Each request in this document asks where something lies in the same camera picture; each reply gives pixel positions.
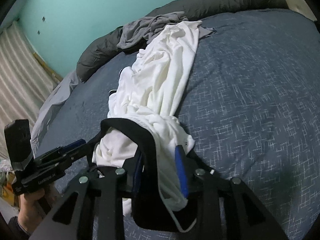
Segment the person's left hand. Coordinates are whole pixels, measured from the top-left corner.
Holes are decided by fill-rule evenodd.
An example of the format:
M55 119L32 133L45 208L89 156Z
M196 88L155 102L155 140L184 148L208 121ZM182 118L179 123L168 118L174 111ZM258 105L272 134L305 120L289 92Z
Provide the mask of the person's left hand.
M37 201L44 196L44 189L20 195L20 212L17 220L27 233L32 234L43 220Z

